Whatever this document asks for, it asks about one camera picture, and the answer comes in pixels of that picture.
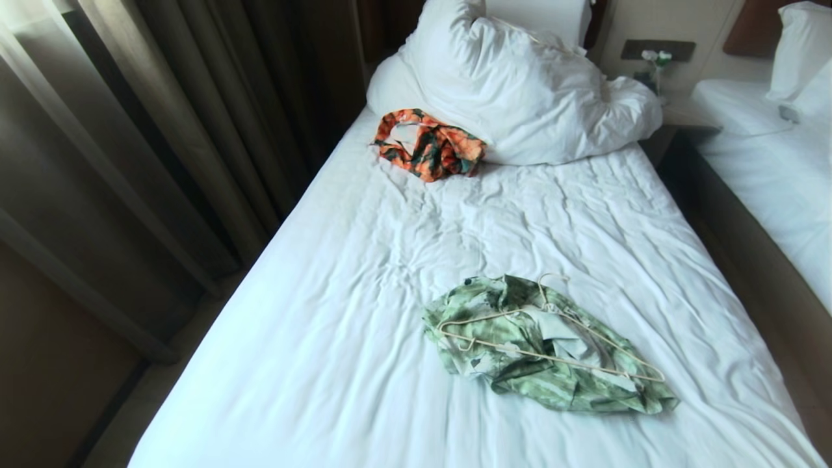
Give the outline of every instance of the curtain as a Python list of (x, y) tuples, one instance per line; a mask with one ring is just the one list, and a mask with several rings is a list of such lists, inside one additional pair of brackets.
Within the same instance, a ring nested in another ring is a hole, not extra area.
[[(80, 4), (243, 261), (253, 261), (364, 104), (353, 23), (315, 36), (307, 26), (320, 15), (272, 0)], [(336, 56), (349, 65), (326, 78)]]
[(0, 241), (152, 361), (364, 105), (311, 3), (0, 0)]

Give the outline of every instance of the fabric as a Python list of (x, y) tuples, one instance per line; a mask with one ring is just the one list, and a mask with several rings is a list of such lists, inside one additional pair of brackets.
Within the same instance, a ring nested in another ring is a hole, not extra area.
[(483, 0), (428, 0), (367, 102), (464, 128), (497, 164), (563, 164), (649, 137), (661, 125), (656, 96), (627, 77), (607, 82), (584, 52), (485, 17)]
[[(824, 466), (782, 375), (637, 144), (426, 184), (364, 112), (237, 288), (131, 468)], [(449, 375), (422, 310), (460, 278), (544, 279), (682, 403), (591, 417)]]
[[(745, 82), (724, 81), (716, 94), (712, 89), (697, 85), (693, 98), (735, 121), (756, 117), (744, 113), (747, 106), (723, 101), (724, 94), (752, 102), (765, 95)], [(832, 144), (829, 127), (809, 120), (758, 137), (718, 133), (696, 149), (832, 313)]]
[(173, 362), (165, 343), (240, 263), (69, 28), (77, 13), (0, 10), (0, 241), (146, 359)]
[(425, 182), (453, 174), (475, 175), (486, 147), (462, 128), (445, 125), (420, 109), (402, 109), (382, 117), (374, 144), (379, 156)]
[(783, 35), (777, 43), (771, 89), (766, 97), (791, 101), (832, 58), (832, 8), (813, 2), (782, 7)]
[[(343, 131), (360, 110), (358, 67), (342, 67), (330, 77), (320, 69), (331, 65), (318, 60), (358, 62), (357, 44), (327, 41), (338, 32), (352, 33), (353, 25), (340, 22), (307, 40), (296, 23), (307, 24), (311, 12), (286, 2), (81, 5), (250, 264), (334, 145), (328, 136)], [(322, 42), (326, 52), (310, 50)], [(325, 118), (332, 115), (338, 118)]]
[(764, 99), (767, 83), (734, 80), (698, 82), (691, 100), (721, 128), (738, 137), (783, 132), (791, 122), (780, 118), (777, 103)]
[[(480, 343), (467, 349), (464, 340), (443, 334), (450, 331), (520, 351), (658, 378), (655, 371), (627, 355), (639, 357), (628, 340), (569, 298), (548, 287), (543, 291), (545, 296), (535, 281), (516, 276), (468, 278), (425, 308), (425, 334), (437, 345), (448, 372), (481, 376), (498, 394), (516, 392), (552, 410), (656, 414), (676, 407), (678, 400), (661, 382), (546, 361)], [(555, 310), (580, 321), (617, 348), (547, 310), (545, 305), (553, 305)], [(466, 321), (520, 308), (525, 311), (440, 330), (447, 321)]]
[(800, 124), (818, 138), (829, 139), (832, 129), (832, 57), (800, 91), (794, 101)]

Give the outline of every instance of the orange floral garment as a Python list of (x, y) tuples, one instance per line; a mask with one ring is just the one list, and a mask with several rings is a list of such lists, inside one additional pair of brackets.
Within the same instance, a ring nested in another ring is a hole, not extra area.
[[(401, 142), (387, 141), (399, 125), (419, 125), (413, 154)], [(425, 182), (453, 174), (475, 175), (487, 146), (462, 128), (446, 125), (420, 109), (403, 109), (382, 117), (374, 145), (379, 147), (380, 157)]]

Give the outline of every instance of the wall socket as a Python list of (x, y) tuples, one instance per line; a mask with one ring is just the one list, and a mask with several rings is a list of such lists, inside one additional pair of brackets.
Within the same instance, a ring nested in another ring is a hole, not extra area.
[(622, 60), (644, 60), (641, 58), (641, 51), (654, 50), (659, 52), (663, 50), (673, 54), (673, 62), (689, 62), (693, 57), (693, 49), (695, 48), (695, 42), (628, 39), (624, 42)]

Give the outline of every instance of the small plant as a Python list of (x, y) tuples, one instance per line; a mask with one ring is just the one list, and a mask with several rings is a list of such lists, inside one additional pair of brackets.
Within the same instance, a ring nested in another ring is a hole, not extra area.
[(652, 51), (646, 50), (641, 52), (641, 58), (647, 60), (650, 64), (652, 64), (654, 71), (653, 71), (653, 82), (656, 84), (656, 95), (661, 98), (661, 70), (667, 66), (673, 60), (673, 54), (670, 52), (665, 51)]

